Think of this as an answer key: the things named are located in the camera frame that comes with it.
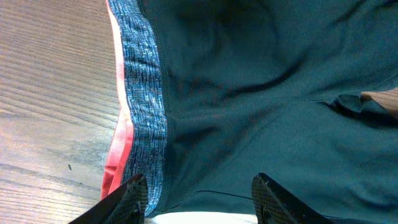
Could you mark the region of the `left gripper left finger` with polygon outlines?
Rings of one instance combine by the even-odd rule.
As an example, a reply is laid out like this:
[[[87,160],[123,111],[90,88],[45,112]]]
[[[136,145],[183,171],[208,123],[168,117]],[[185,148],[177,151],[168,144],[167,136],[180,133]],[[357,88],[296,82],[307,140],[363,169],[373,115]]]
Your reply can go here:
[[[70,224],[144,224],[147,181],[136,174]]]

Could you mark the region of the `black leggings with red waistband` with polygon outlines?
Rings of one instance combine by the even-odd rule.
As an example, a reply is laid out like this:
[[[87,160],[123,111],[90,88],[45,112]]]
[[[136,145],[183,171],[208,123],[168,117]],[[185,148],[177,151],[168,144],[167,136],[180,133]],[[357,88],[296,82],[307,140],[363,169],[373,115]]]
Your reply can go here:
[[[108,1],[120,114],[102,196],[253,214],[263,172],[335,223],[397,222],[397,2]]]

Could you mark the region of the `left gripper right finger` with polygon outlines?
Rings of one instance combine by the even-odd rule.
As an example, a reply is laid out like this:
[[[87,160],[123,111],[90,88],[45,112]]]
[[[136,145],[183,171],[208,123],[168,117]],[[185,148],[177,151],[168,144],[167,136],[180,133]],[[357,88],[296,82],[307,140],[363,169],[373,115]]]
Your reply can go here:
[[[264,173],[251,187],[258,224],[333,224]]]

